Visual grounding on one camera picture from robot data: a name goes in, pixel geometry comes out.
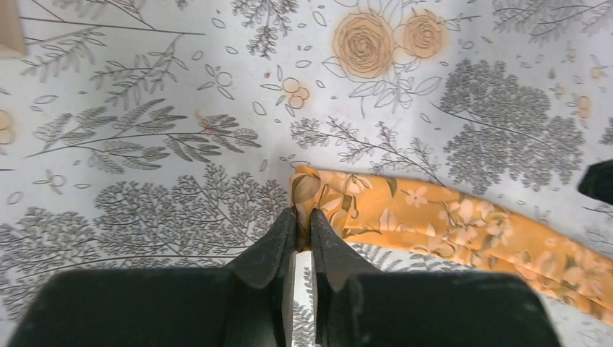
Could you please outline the yellow patterned tie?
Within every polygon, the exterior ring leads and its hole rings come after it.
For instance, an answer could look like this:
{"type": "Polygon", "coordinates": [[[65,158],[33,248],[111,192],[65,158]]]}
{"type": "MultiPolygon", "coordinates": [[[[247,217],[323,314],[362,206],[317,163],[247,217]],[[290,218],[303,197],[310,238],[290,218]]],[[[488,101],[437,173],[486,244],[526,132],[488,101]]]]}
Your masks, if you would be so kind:
{"type": "Polygon", "coordinates": [[[411,179],[299,166],[290,180],[299,248],[321,210],[344,241],[519,275],[539,292],[612,323],[612,261],[489,201],[411,179]]]}

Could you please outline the wooden compartment tray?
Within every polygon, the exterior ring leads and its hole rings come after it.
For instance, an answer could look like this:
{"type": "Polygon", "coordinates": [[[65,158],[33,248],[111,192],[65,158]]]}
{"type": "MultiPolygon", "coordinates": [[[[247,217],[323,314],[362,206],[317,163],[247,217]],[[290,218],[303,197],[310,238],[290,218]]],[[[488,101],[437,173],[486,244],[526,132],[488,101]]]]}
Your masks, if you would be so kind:
{"type": "Polygon", "coordinates": [[[27,55],[17,2],[1,0],[1,58],[13,59],[27,55]]]}

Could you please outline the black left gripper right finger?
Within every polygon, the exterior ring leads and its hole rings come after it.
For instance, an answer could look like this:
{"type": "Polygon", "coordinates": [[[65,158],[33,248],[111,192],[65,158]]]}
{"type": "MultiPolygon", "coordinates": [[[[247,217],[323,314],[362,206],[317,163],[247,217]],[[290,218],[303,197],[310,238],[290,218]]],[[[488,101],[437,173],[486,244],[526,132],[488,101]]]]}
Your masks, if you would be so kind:
{"type": "Polygon", "coordinates": [[[518,276],[383,272],[310,216],[321,346],[558,346],[546,310],[518,276]]]}

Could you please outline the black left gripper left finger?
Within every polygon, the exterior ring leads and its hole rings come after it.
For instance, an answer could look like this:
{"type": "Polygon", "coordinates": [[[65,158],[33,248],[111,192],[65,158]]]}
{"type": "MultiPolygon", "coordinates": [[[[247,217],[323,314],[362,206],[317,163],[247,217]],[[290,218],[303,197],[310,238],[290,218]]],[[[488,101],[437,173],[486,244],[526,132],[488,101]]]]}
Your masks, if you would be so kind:
{"type": "Polygon", "coordinates": [[[296,210],[223,267],[73,270],[42,287],[10,346],[289,346],[296,210]]]}

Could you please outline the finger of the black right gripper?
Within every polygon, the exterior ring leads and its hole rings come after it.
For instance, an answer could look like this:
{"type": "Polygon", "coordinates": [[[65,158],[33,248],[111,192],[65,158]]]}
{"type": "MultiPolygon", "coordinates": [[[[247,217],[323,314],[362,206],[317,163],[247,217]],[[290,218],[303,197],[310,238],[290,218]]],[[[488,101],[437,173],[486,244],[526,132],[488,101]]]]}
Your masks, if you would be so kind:
{"type": "Polygon", "coordinates": [[[612,205],[612,170],[612,160],[589,165],[579,182],[578,192],[592,199],[612,205]]]}

